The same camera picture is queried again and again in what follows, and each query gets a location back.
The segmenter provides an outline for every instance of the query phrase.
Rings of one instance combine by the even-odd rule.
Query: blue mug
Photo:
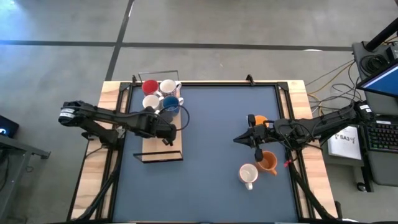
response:
[[[184,99],[182,97],[177,98],[175,96],[166,96],[162,101],[162,106],[165,108],[165,111],[176,116],[180,112],[179,105],[182,105],[183,103]]]

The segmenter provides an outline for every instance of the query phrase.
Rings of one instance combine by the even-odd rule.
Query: monitor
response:
[[[13,138],[18,130],[19,125],[10,119],[0,115],[0,134]]]
[[[398,60],[361,81],[357,88],[398,98]]]

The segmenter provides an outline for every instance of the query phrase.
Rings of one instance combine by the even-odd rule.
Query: mug handle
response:
[[[181,89],[181,82],[180,81],[175,81],[175,88],[177,89],[177,90],[179,90],[179,89]]]
[[[159,91],[154,92],[154,95],[158,97],[163,97],[163,94]]]
[[[272,175],[278,175],[278,172],[276,172],[275,169],[272,169],[272,170],[270,170],[269,172],[270,172]]]
[[[245,186],[248,190],[252,190],[253,189],[253,184],[252,183],[245,183]]]
[[[178,99],[178,101],[180,102],[180,105],[182,105],[182,104],[184,103],[184,98],[180,97],[180,98]]]

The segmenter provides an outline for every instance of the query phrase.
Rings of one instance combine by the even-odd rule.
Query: keyboard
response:
[[[369,150],[398,152],[398,123],[382,120],[390,124],[375,123],[366,128]]]

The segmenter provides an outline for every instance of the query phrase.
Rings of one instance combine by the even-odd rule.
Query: wooden table frame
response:
[[[183,83],[229,83],[229,84],[247,84],[246,81],[183,81]],[[305,91],[304,82],[301,80],[293,81],[256,81],[259,84],[278,83],[280,102],[282,104],[282,112],[285,118],[289,118],[289,114],[293,114],[292,118],[312,118],[310,105]],[[98,106],[110,110],[118,110],[127,113],[130,102],[128,95],[131,94],[132,88],[129,88],[131,82],[104,82],[99,99]],[[112,128],[110,124],[101,123],[106,128]],[[88,143],[86,153],[90,153],[99,148],[100,142],[92,140]],[[99,192],[101,185],[109,177],[109,173],[113,171],[117,160],[121,159],[120,151],[116,150],[100,150],[92,154],[83,161],[80,176],[76,185],[75,194],[72,199],[68,220],[79,217]],[[301,161],[296,161],[295,165],[298,171],[304,170],[303,178],[307,181],[311,191],[320,201],[320,203],[334,217],[337,216],[335,203],[331,194],[331,189],[326,173],[325,164],[322,158],[322,152],[314,147],[307,147],[303,150],[302,155],[298,155]],[[111,199],[116,193],[117,186],[111,186],[106,193],[101,206],[96,210],[91,219],[112,219],[113,207],[109,206],[114,203]],[[312,218],[319,215],[311,208],[309,209],[307,199],[305,198],[300,187],[294,183],[293,188],[298,188],[297,207],[301,208],[299,216],[303,218]]]

